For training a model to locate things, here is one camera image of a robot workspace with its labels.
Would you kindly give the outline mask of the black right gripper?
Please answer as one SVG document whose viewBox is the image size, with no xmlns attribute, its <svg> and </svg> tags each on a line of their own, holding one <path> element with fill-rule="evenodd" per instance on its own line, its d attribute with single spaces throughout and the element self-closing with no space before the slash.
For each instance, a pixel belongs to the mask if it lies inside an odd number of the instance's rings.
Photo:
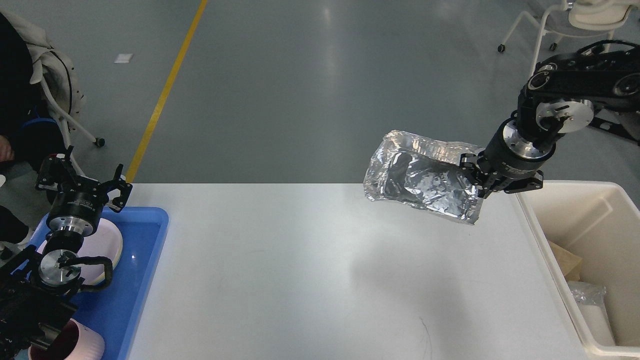
<svg viewBox="0 0 640 360">
<path fill-rule="evenodd" d="M 542 165 L 551 159 L 556 144 L 539 149 L 526 140 L 517 129 L 516 120 L 503 121 L 485 150 L 462 153 L 459 168 L 462 175 L 477 189 L 477 197 L 487 199 L 504 191 L 516 194 L 542 189 Z"/>
</svg>

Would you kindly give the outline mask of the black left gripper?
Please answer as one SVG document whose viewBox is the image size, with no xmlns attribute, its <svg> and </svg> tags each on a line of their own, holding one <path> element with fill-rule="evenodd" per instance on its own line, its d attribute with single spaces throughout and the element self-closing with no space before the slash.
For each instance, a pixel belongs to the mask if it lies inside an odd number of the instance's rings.
<svg viewBox="0 0 640 360">
<path fill-rule="evenodd" d="M 119 164 L 113 178 L 97 186 L 97 194 L 82 191 L 83 181 L 72 160 L 74 147 L 68 146 L 62 153 L 46 157 L 39 168 L 35 189 L 55 192 L 52 207 L 46 219 L 49 237 L 63 233 L 75 233 L 89 237 L 96 233 L 104 207 L 119 214 L 133 190 L 122 174 Z"/>
</svg>

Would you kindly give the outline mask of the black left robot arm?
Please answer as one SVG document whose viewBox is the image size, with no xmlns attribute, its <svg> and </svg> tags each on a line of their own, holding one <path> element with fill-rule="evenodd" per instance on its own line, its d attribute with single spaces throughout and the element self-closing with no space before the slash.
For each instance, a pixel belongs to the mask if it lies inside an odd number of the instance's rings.
<svg viewBox="0 0 640 360">
<path fill-rule="evenodd" d="M 80 256 L 86 237 L 98 230 L 105 207 L 119 213 L 133 185 L 116 167 L 99 182 L 76 171 L 73 146 L 45 158 L 35 184 L 55 198 L 46 218 L 45 248 L 33 244 L 6 258 L 0 270 L 1 358 L 13 360 L 30 346 L 48 350 L 77 312 L 78 293 L 107 289 L 114 264 L 106 256 Z"/>
</svg>

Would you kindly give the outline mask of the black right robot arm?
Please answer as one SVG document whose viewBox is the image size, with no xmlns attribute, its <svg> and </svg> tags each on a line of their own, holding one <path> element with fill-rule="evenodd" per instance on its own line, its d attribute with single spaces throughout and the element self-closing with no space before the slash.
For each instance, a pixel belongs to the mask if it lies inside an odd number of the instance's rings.
<svg viewBox="0 0 640 360">
<path fill-rule="evenodd" d="M 517 108 L 486 148 L 460 157 L 459 168 L 478 197 L 541 189 L 541 167 L 562 137 L 589 126 L 599 110 L 637 112 L 639 59 L 637 43 L 604 39 L 535 64 Z"/>
</svg>

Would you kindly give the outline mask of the person's hand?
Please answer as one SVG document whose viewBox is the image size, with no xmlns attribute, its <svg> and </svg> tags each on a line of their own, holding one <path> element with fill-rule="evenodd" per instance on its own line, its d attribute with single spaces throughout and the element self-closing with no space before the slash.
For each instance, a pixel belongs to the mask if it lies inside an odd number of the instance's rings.
<svg viewBox="0 0 640 360">
<path fill-rule="evenodd" d="M 15 160 L 15 152 L 6 136 L 0 135 L 0 162 L 11 162 Z"/>
</svg>

